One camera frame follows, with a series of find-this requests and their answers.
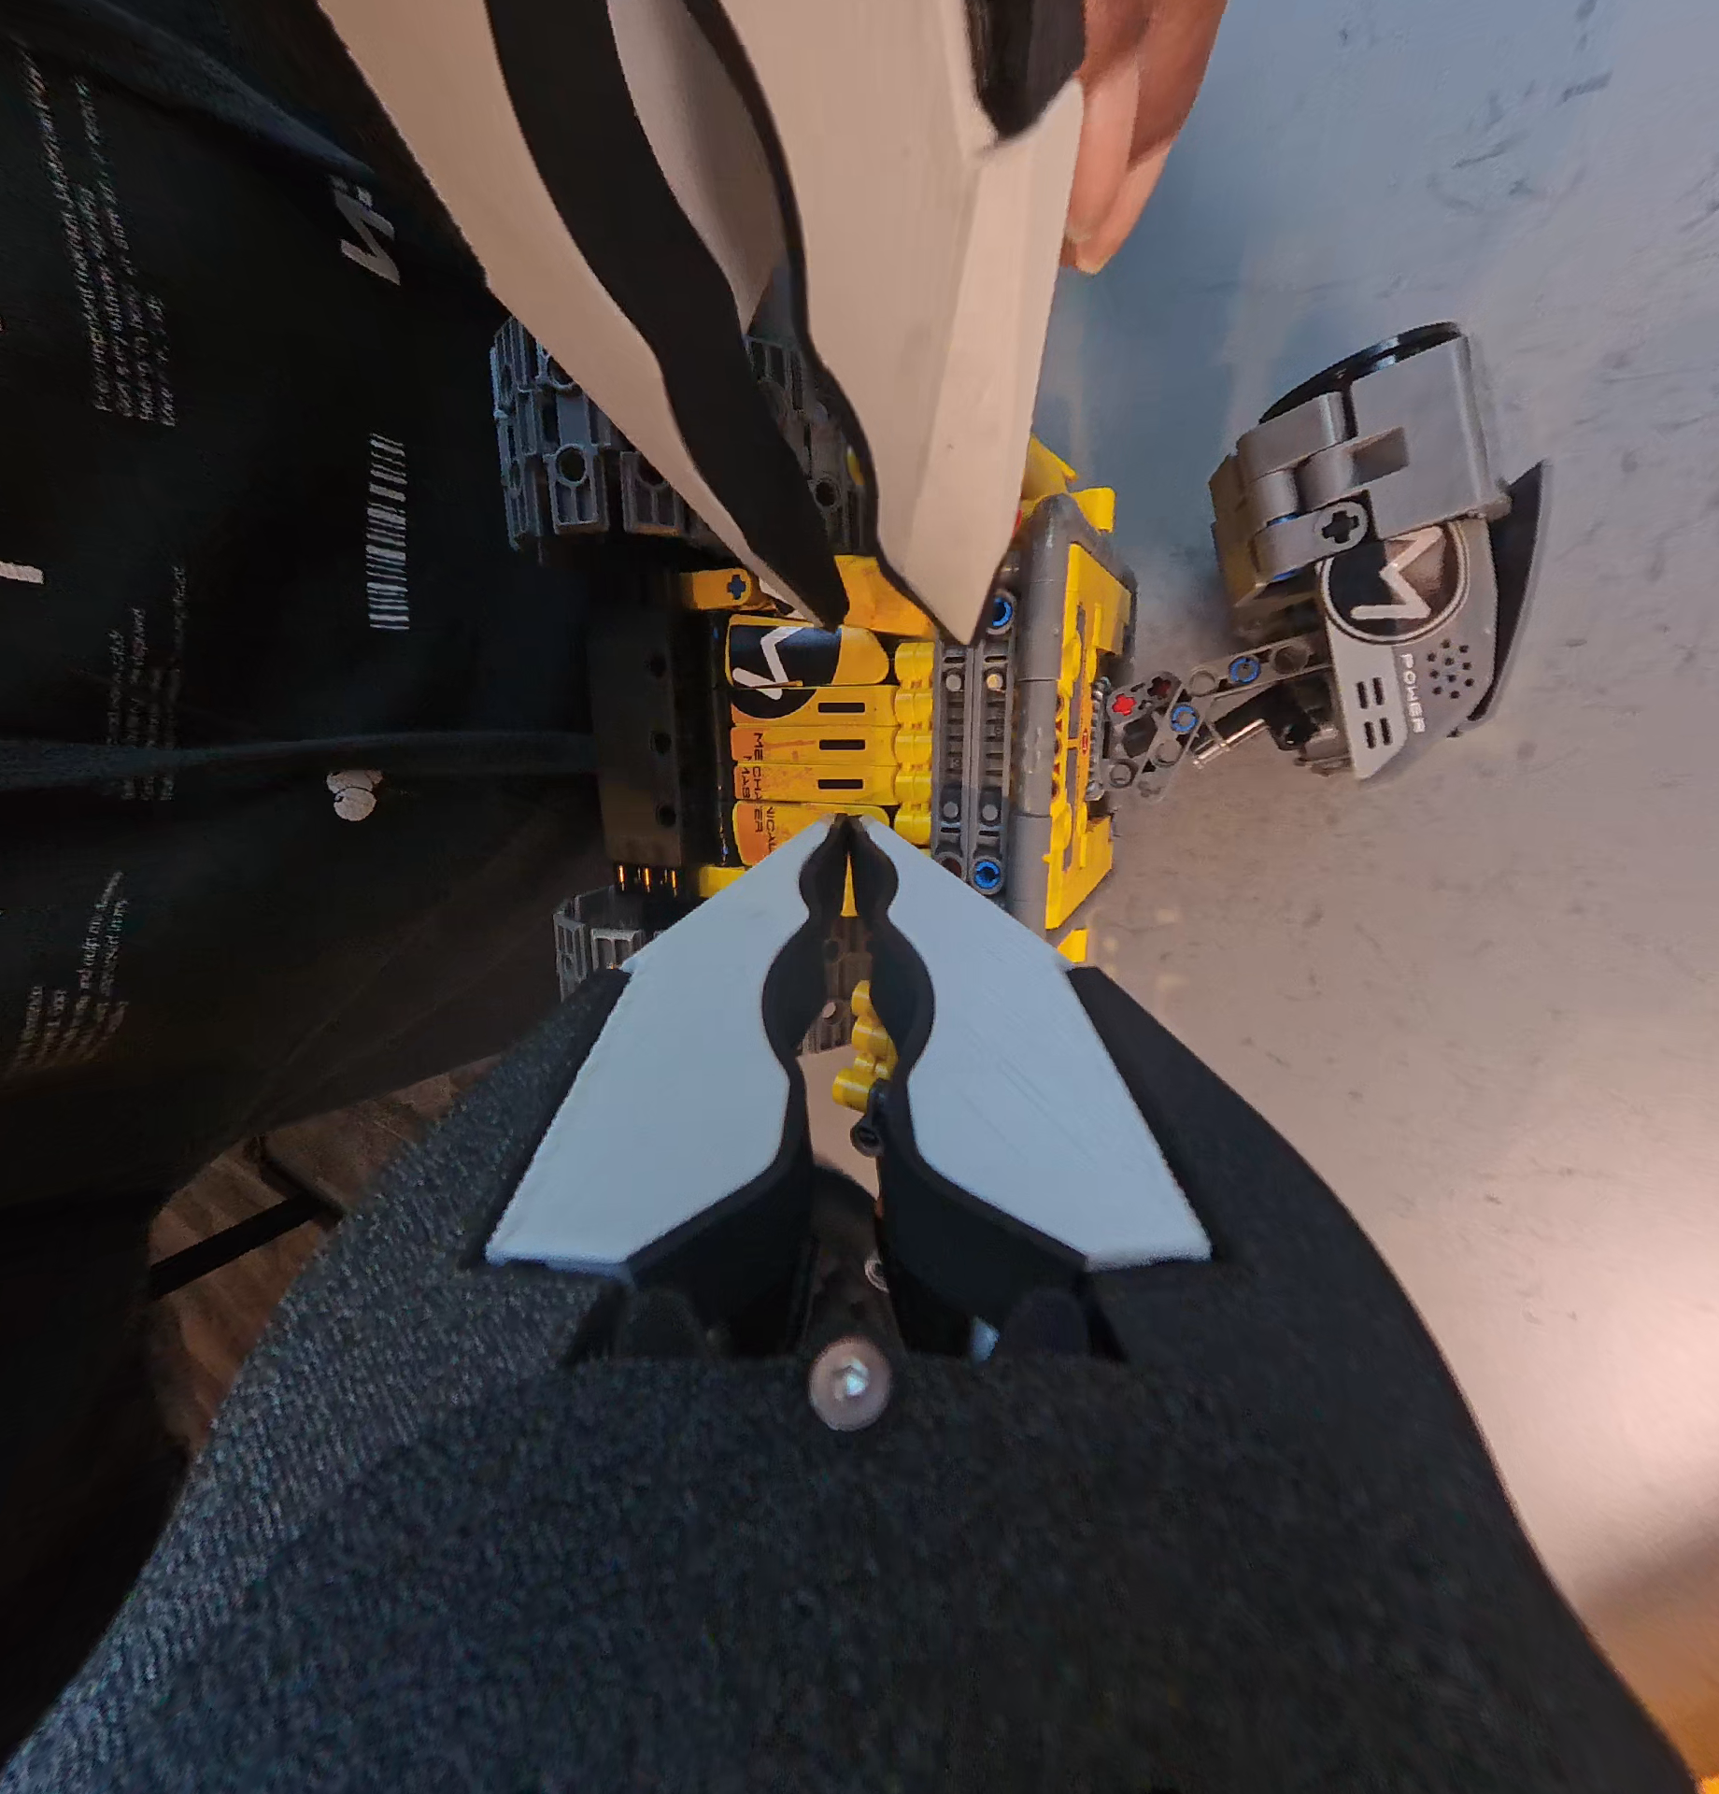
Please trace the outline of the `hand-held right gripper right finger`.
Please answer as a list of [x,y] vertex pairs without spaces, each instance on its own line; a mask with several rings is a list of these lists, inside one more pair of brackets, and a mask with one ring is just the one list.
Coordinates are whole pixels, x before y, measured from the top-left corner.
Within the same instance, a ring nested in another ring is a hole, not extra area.
[[1070,966],[879,823],[856,826],[869,937],[862,1113],[879,1251],[911,1355],[1130,1355],[1130,1271],[1208,1263]]

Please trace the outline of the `yellow tracked brick robot model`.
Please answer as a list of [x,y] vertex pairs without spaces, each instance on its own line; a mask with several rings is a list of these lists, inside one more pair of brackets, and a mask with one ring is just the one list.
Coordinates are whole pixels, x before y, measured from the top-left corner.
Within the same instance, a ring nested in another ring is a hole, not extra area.
[[1115,864],[1096,713],[1136,618],[1115,491],[1031,438],[978,634],[958,639],[866,554],[856,454],[802,352],[763,334],[744,352],[834,548],[838,628],[711,554],[709,526],[518,322],[488,349],[511,548],[641,550],[630,593],[586,628],[615,873],[556,906],[560,992],[838,815],[883,826],[1083,963],[1083,909]]

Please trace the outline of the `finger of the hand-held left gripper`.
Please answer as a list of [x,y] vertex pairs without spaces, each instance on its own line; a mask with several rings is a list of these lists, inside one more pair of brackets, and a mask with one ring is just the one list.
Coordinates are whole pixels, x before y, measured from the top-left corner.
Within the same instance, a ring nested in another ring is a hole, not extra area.
[[849,597],[744,328],[783,261],[758,133],[686,4],[324,4],[488,288],[800,614]]
[[981,628],[1083,125],[1079,4],[608,4],[637,119],[747,324],[789,271],[883,573]]

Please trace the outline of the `person in black hoodie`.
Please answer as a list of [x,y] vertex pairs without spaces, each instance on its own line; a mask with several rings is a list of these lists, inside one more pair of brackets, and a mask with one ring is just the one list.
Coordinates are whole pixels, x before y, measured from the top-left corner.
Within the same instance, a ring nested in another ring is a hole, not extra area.
[[499,324],[316,4],[0,4],[0,1215],[555,1001],[586,590]]

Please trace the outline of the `grey robot model head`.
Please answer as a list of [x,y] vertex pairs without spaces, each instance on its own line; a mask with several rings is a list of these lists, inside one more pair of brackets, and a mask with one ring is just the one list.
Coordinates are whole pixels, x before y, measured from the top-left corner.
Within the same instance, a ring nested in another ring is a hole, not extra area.
[[1495,477],[1457,324],[1300,382],[1208,483],[1235,650],[1098,687],[1088,796],[1159,801],[1257,737],[1376,781],[1476,728],[1525,616],[1542,477]]

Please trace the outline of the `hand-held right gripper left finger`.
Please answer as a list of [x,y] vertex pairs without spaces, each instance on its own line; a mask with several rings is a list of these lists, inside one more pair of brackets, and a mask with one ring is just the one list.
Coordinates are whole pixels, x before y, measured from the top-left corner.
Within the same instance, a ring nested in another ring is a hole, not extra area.
[[800,1044],[846,879],[849,823],[811,823],[604,980],[608,1010],[483,1242],[488,1270],[672,1291],[739,1350],[805,1353]]

